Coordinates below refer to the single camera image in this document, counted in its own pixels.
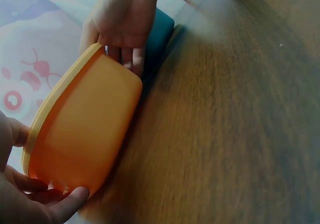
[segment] orange plastic container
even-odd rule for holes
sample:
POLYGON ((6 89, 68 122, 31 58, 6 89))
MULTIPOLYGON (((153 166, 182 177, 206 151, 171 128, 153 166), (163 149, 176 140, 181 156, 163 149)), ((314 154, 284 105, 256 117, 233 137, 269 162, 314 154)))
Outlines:
POLYGON ((94 194, 109 174, 142 92, 138 76, 94 44, 39 108, 24 147, 24 172, 61 191, 94 194))

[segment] teal object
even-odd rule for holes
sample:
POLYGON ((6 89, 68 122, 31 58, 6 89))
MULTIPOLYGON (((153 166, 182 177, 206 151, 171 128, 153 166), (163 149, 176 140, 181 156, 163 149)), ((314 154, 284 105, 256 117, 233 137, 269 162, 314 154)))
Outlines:
POLYGON ((155 22, 147 41, 145 50, 143 78, 147 78, 155 69, 159 68, 161 55, 164 52, 173 32, 175 22, 161 10, 155 13, 155 22))

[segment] red cartoon print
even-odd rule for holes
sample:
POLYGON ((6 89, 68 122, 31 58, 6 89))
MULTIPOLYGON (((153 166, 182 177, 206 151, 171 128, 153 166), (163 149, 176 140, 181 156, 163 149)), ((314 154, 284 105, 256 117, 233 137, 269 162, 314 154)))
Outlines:
POLYGON ((60 77, 60 78, 61 78, 62 76, 59 75, 59 74, 57 74, 57 73, 51 73, 51 72, 50 72, 50 65, 49 65, 49 63, 48 63, 47 61, 45 61, 45 60, 39 60, 36 50, 35 50, 35 49, 32 49, 32 50, 33 50, 34 55, 35 55, 35 57, 36 57, 36 58, 35 58, 36 61, 35 61, 34 63, 28 63, 28 62, 26 62, 26 61, 21 60, 21 63, 26 64, 26 65, 33 65, 33 69, 34 69, 35 71, 37 71, 41 77, 46 78, 46 82, 47 82, 49 88, 52 89, 53 86, 51 86, 50 83, 49 83, 49 76, 55 75, 55 76, 58 76, 58 77, 60 77))

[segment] table surface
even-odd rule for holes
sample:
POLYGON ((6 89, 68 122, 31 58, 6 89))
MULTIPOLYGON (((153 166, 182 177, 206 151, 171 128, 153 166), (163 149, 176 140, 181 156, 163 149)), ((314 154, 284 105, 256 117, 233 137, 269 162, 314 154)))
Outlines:
POLYGON ((102 223, 320 223, 320 0, 191 0, 102 223))

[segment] hand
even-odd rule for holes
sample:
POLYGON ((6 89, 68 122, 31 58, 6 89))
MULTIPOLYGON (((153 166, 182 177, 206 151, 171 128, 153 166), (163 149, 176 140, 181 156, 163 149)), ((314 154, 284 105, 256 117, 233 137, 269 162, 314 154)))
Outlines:
POLYGON ((12 146, 23 146, 27 133, 27 127, 0 111, 0 223, 64 223, 84 204, 89 190, 78 187, 63 195, 8 166, 12 146))
POLYGON ((98 42, 108 47, 110 57, 141 77, 156 5, 157 0, 98 0, 83 25, 80 52, 98 42))

